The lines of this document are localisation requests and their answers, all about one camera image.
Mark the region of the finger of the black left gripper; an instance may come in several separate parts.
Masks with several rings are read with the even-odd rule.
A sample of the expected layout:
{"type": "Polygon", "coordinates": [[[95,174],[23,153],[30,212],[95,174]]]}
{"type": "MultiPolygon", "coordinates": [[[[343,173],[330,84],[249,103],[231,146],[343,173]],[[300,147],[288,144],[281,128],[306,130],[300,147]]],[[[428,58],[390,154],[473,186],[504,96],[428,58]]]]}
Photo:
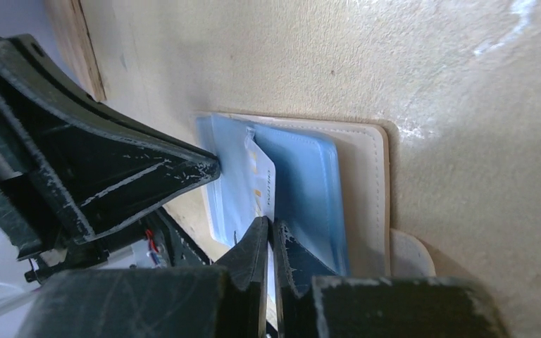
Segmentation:
{"type": "Polygon", "coordinates": [[[0,37],[0,228],[19,259],[110,236],[219,175],[210,152],[94,101],[33,36],[0,37]]]}

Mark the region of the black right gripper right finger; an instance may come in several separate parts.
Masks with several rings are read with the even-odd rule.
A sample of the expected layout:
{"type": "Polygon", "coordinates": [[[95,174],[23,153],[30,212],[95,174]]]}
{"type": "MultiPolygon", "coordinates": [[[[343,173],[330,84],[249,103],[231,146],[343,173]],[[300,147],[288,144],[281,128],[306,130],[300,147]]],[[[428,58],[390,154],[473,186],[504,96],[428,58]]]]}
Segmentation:
{"type": "Polygon", "coordinates": [[[336,275],[273,225],[279,337],[509,337],[494,299],[457,277],[336,275]]]}

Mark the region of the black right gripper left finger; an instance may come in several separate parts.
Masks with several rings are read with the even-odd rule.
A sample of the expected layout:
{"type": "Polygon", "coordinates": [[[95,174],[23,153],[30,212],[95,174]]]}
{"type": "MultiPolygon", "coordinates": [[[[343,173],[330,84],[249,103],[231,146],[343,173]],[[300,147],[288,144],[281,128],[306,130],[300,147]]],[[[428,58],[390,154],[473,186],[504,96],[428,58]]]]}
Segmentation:
{"type": "Polygon", "coordinates": [[[265,337],[267,217],[212,265],[67,270],[40,289],[19,337],[265,337]]]}

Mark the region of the silver VIP credit card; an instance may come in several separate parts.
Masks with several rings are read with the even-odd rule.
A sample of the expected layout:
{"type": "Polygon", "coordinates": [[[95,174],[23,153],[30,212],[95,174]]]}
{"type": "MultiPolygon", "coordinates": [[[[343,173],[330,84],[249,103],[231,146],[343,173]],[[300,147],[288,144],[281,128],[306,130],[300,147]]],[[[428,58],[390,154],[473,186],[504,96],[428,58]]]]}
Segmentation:
{"type": "MultiPolygon", "coordinates": [[[[275,165],[264,153],[255,140],[256,130],[247,127],[244,141],[251,172],[248,187],[252,192],[251,199],[256,217],[266,216],[272,223],[275,218],[275,165]]],[[[271,245],[268,245],[268,277],[267,277],[267,321],[274,329],[278,328],[278,317],[275,304],[274,257],[271,245]]]]}

